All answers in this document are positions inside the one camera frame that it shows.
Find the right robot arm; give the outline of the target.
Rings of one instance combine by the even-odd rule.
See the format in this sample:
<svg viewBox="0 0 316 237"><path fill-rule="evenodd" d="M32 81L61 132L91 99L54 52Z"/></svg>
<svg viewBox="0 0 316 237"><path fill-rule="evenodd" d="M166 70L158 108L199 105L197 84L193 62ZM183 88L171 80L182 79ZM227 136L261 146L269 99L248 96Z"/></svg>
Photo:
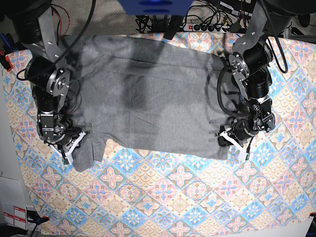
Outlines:
<svg viewBox="0 0 316 237"><path fill-rule="evenodd" d="M33 55L24 72L32 85L37 106L37 131L41 140L65 158L85 133L74 127L64 109L71 73L59 47L62 20L49 0L3 0L2 15L14 26L20 42Z"/></svg>

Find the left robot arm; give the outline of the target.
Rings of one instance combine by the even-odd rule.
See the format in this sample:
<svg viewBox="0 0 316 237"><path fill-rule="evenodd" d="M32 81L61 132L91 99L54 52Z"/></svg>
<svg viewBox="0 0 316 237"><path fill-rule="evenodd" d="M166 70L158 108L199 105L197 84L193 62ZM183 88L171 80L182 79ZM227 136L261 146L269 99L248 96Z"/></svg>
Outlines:
<svg viewBox="0 0 316 237"><path fill-rule="evenodd" d="M296 14L296 5L284 0L258 0L255 3L248 29L234 43L229 64L221 70L217 81L219 106L235 119L230 125L222 125L216 134L221 147L241 145L260 131L270 132L275 128L272 99L268 96L272 85L268 65L277 56L268 37L277 38ZM224 106L221 86L227 71L232 72L248 112L239 114Z"/></svg>

